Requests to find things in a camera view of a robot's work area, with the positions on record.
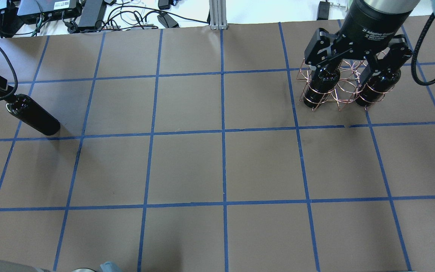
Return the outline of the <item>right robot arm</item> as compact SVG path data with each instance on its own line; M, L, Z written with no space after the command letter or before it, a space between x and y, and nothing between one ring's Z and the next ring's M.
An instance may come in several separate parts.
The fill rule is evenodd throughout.
M334 73L344 59L367 60L373 72L385 67L379 64L376 54L392 47L398 29L418 5L417 0L354 0L340 30L334 35L317 29L304 51L305 63L315 67L319 74ZM424 82L418 79L416 62L425 34L435 20L433 13L421 32L412 54L411 73L414 81L422 86L435 84L435 79Z

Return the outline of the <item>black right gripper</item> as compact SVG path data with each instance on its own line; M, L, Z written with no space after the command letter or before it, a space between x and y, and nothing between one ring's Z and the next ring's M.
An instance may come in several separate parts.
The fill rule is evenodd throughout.
M311 70L336 70L344 60L365 57L374 72L399 69L411 57L398 29L418 5L418 0L353 0L340 30L331 34L318 28L304 51ZM388 52L378 58L378 52Z

